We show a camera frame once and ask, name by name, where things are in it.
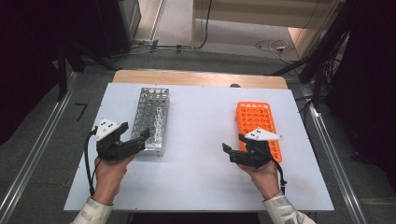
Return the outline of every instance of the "power cord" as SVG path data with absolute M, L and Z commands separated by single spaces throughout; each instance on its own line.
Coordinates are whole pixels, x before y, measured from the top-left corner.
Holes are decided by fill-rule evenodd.
M 85 139 L 85 145 L 84 145 L 85 168 L 87 170 L 87 177 L 88 177 L 88 183 L 90 185 L 90 194 L 91 194 L 91 196 L 93 196 L 93 194 L 95 193 L 95 189 L 93 187 L 93 181 L 92 181 L 93 178 L 91 178 L 90 160 L 88 158 L 88 144 L 90 143 L 90 138 L 93 135 L 96 135 L 97 130 L 98 130 L 98 127 L 95 126 L 95 128 L 88 133 L 88 136 Z

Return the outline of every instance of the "sleeve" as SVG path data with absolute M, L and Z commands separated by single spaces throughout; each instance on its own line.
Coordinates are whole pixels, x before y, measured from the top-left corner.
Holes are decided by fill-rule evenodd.
M 295 224 L 313 224 L 315 223 L 306 214 L 297 211 L 282 192 L 274 198 L 263 201 L 271 219 L 275 224 L 295 223 Z
M 105 224 L 112 210 L 113 206 L 97 203 L 90 197 L 71 224 Z

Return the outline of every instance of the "white table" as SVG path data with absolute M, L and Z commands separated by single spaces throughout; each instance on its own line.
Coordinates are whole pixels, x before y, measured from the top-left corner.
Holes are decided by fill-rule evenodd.
M 109 84 L 99 119 L 128 121 L 132 126 L 142 87 L 169 88 L 171 103 L 163 157 L 138 156 L 129 166 L 115 210 L 137 212 L 256 212 L 262 196 L 250 178 L 222 151 L 221 143 L 238 148 L 234 120 L 239 101 L 267 102 L 278 134 L 286 195 L 301 211 L 333 210 L 293 96 L 288 90 Z M 129 140 L 132 127 L 121 137 Z M 97 155 L 95 141 L 90 160 Z M 83 158 L 64 210 L 79 210 L 89 196 Z

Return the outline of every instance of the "floor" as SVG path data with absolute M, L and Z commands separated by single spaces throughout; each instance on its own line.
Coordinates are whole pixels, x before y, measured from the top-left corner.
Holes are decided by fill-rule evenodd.
M 176 11 L 183 11 L 188 17 L 189 4 L 190 1 L 187 0 L 164 2 L 163 13 L 154 36 L 154 39 L 160 40 L 159 44 L 189 45 L 191 43 L 191 36 L 188 36 L 191 22 L 188 19 L 172 18 Z M 170 32 L 171 27 L 167 24 L 175 24 L 177 21 L 185 22 L 183 23 L 185 26 L 173 25 L 177 29 Z M 196 23 L 196 29 L 201 30 L 201 22 L 197 21 Z M 241 34 L 250 35 L 251 33 L 251 37 L 248 38 L 246 35 L 236 37 L 233 35 L 236 30 L 233 29 L 243 29 Z M 222 37 L 227 35 L 233 35 L 234 38 Z M 269 46 L 264 45 L 268 44 L 267 42 L 262 42 L 260 49 L 256 48 L 255 44 L 262 40 L 278 39 L 290 41 L 284 28 L 266 26 L 248 28 L 241 24 L 228 23 L 222 26 L 219 23 L 210 22 L 207 45 L 200 51 L 187 50 L 176 54 L 175 50 L 161 50 L 150 54 L 133 55 L 132 53 L 139 52 L 139 50 L 143 51 L 138 49 L 132 50 L 130 55 L 115 59 L 114 63 L 125 69 L 166 69 L 264 75 L 284 67 L 286 63 L 277 58 L 271 50 L 268 51 Z M 295 52 L 293 53 L 291 42 L 289 43 L 290 50 L 280 54 L 282 59 L 298 60 Z M 65 102 L 64 112 L 54 126 L 48 142 L 44 145 L 41 158 L 35 169 L 32 170 L 32 176 L 20 195 L 18 203 L 15 208 L 11 208 L 13 212 L 8 223 L 70 223 L 76 215 L 76 213 L 63 211 L 64 202 L 82 155 L 81 149 L 85 135 L 92 127 L 106 84 L 111 82 L 114 77 L 114 71 L 108 71 L 101 65 L 92 62 L 87 62 L 87 64 L 84 74 L 73 74 L 69 79 L 74 78 L 76 82 L 71 85 L 73 88 L 70 90 L 68 102 Z M 296 99 L 304 96 L 302 87 L 296 78 L 300 70 L 296 69 L 296 71 L 283 76 Z M 35 141 L 40 137 L 40 132 L 53 108 L 57 106 L 56 98 L 57 88 L 55 87 L 26 118 L 11 139 L 0 146 L 0 192 L 3 197 L 18 175 L 29 152 L 35 147 Z M 299 108 L 303 108 L 305 103 L 304 99 L 296 101 Z M 78 119 L 81 115 L 80 104 L 86 104 L 87 108 Z M 326 105 L 321 106 L 323 108 L 321 115 L 326 122 L 327 131 L 361 203 L 366 223 L 394 223 L 392 215 L 396 206 L 395 194 L 385 174 L 371 164 L 350 159 L 354 150 L 348 142 L 347 130 L 342 122 L 326 108 Z M 302 119 L 305 120 L 306 130 L 318 156 L 318 164 L 328 184 L 328 191 L 335 208 L 333 212 L 309 215 L 317 223 L 359 223 L 354 222 L 349 214 L 345 198 L 334 176 L 334 170 L 329 163 L 314 121 L 309 114 L 304 116 L 304 113 L 302 113 Z M 259 213 L 259 218 L 262 223 L 271 223 L 265 212 Z M 109 222 L 126 223 L 129 219 L 128 213 L 113 212 Z

